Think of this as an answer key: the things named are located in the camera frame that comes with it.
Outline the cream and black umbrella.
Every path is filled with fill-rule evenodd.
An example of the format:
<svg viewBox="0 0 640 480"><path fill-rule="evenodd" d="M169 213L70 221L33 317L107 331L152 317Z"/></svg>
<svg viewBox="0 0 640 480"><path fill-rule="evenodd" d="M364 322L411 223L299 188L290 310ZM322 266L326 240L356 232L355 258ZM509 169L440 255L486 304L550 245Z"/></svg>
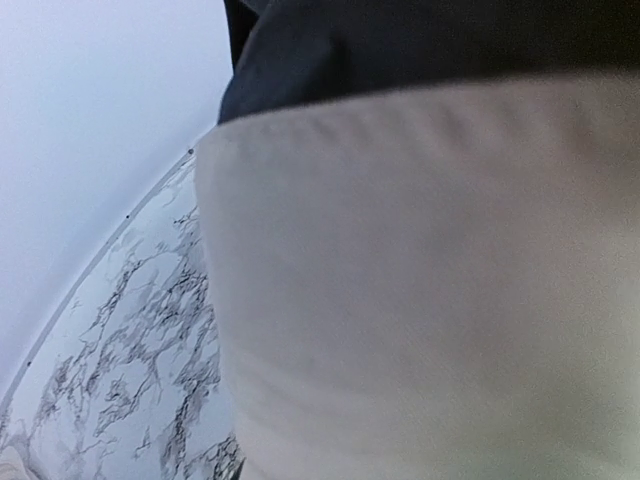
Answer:
<svg viewBox="0 0 640 480"><path fill-rule="evenodd" d="M639 5L229 1L196 194L244 479L639 475Z"/></svg>

